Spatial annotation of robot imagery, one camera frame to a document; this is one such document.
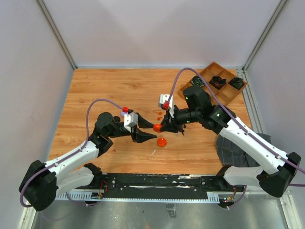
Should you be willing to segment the orange earbud case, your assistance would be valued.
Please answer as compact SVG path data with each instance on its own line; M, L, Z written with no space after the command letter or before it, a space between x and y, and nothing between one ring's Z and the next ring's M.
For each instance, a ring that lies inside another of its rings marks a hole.
M167 141L166 141L165 138L160 137L160 138L157 139L157 145L159 147L164 147L164 146L166 146L166 144L167 144Z
M161 124L155 124L154 126L153 126L153 130L155 131L155 132L157 132L157 133L161 133L162 131L161 131L161 128L162 128L162 125Z

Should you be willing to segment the black earbud case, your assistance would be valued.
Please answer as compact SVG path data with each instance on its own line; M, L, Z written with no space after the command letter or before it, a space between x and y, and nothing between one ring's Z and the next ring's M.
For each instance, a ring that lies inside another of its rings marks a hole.
M118 123L121 121L120 117L118 117L118 116L114 116L113 119L115 122L118 122Z

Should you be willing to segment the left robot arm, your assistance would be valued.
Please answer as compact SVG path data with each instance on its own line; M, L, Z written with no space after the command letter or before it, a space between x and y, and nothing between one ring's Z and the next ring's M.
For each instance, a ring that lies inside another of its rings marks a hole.
M101 113L92 134L80 146L56 159L36 160L30 164L19 187L20 200L29 202L23 206L43 211L57 196L71 189L98 188L102 184L101 175L79 166L106 153L113 145L112 138L130 136L136 143L156 138L156 135L141 131L153 126L138 113L125 114L124 121L109 112Z

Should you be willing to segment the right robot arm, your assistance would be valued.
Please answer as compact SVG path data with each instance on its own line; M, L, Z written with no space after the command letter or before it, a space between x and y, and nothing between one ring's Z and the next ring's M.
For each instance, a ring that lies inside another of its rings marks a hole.
M205 129L233 142L257 163L257 167L223 166L216 186L226 191L232 186L260 187L273 197L281 197L295 177L301 157L282 151L247 127L235 113L224 106L213 105L209 94L198 86L183 91L187 108L179 109L168 94L161 94L159 106L166 110L160 131L184 132L188 123L200 123Z

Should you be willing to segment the rolled green patterned belt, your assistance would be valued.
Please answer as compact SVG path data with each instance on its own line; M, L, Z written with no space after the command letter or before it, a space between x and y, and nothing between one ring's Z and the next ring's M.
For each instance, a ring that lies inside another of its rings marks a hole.
M203 81L201 80L201 78L198 77L198 76L194 76L194 77L192 78L191 84L194 85L194 86L201 87L201 88L205 86L204 82L203 82Z

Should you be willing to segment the rolled dark belt top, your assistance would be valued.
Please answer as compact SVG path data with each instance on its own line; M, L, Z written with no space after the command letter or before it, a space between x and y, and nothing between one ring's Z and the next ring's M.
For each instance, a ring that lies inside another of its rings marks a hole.
M213 76L210 84L219 90L226 84L226 79L223 79L220 76Z

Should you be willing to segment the rolled dark belt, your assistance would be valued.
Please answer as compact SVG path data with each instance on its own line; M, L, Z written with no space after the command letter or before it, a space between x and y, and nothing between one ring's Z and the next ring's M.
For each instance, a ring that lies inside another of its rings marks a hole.
M226 84L226 79L223 79L220 76L213 76L210 84L219 90Z
M241 78L235 77L229 82L229 84L235 89L240 90L243 87L244 82Z

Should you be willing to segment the wooden divided tray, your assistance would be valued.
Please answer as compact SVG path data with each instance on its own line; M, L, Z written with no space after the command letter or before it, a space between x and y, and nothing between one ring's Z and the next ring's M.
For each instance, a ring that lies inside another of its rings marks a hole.
M205 69L200 71L200 75L207 82L217 99L225 106L227 106L242 90L246 87L247 83L229 70L225 69L216 62L211 63ZM178 90L178 95L184 98L183 91L190 86L197 86L203 88L211 99L213 105L217 105L217 102L211 96L209 90L203 83L203 81L197 75L194 76L184 86L181 86Z

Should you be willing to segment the grey checked cloth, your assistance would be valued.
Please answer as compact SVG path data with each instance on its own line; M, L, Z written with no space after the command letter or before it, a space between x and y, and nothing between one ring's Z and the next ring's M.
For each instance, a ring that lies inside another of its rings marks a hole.
M218 136L216 151L223 166L259 167L260 165L232 141Z

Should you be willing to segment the rolled dark belt right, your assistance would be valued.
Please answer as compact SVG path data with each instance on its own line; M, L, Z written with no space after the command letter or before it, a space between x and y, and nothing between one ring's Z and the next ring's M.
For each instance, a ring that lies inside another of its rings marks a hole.
M235 77L229 82L229 84L235 89L240 90L243 87L244 82L241 78Z

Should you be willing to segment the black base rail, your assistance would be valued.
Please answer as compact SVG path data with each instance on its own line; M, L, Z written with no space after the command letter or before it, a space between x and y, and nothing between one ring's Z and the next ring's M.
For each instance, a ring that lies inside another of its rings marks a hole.
M208 192L236 190L218 176L131 173L101 174L81 188L95 190L103 199L143 200L203 200Z

